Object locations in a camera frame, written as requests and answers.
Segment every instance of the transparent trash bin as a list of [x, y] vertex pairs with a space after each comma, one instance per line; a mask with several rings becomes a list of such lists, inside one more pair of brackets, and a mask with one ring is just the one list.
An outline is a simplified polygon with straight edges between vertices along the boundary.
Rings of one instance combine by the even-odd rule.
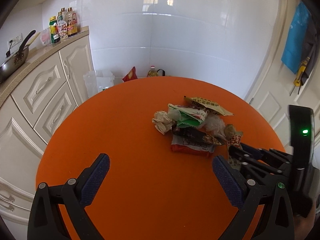
[[113, 87], [115, 76], [109, 70], [95, 70], [89, 71], [83, 78], [90, 98], [107, 88]]

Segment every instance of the silhouette of person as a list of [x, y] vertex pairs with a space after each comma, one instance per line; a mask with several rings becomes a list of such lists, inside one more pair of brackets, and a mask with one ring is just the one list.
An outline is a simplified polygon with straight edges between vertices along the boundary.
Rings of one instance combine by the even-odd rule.
[[168, 0], [158, 0], [158, 3], [152, 4], [148, 8], [150, 13], [173, 14], [173, 6], [168, 4]]

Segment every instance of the orange round table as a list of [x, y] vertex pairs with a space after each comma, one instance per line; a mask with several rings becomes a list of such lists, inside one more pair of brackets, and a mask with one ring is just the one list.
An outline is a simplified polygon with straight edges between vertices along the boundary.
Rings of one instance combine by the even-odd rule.
[[[214, 85], [187, 78], [155, 77], [116, 85], [90, 98], [57, 129], [40, 162], [36, 184], [77, 178], [100, 153], [110, 170], [92, 205], [85, 208], [105, 239], [218, 239], [237, 212], [212, 172], [212, 159], [174, 153], [172, 135], [151, 122], [183, 97], [216, 101], [234, 116], [222, 117], [243, 131], [242, 142], [284, 151], [275, 132], [245, 101]], [[214, 156], [226, 156], [226, 146]], [[79, 239], [61, 208], [72, 239]], [[250, 239], [256, 212], [244, 239]]]

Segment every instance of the trash pile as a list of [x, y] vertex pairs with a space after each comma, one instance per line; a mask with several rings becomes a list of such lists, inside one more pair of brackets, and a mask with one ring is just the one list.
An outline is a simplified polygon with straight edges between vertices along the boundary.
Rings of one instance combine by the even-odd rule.
[[232, 124], [225, 125], [220, 117], [233, 113], [204, 98], [185, 96], [184, 100], [187, 106], [168, 104], [168, 112], [156, 112], [152, 119], [160, 133], [171, 130], [173, 152], [210, 157], [217, 146], [241, 147], [243, 133]]

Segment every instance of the cabinet door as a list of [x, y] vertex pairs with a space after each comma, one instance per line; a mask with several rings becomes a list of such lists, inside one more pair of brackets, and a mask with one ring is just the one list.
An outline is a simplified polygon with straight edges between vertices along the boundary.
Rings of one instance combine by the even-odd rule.
[[79, 106], [88, 99], [83, 75], [93, 70], [89, 37], [74, 41], [59, 53], [71, 92]]
[[32, 127], [65, 81], [57, 52], [31, 71], [12, 92], [13, 100]]
[[75, 107], [76, 102], [68, 83], [65, 82], [38, 119], [34, 127], [35, 131], [46, 143], [49, 143], [55, 130], [73, 112]]
[[12, 222], [27, 225], [32, 199], [17, 194], [0, 184], [0, 214]]
[[8, 97], [0, 109], [0, 184], [32, 199], [45, 148], [44, 141]]

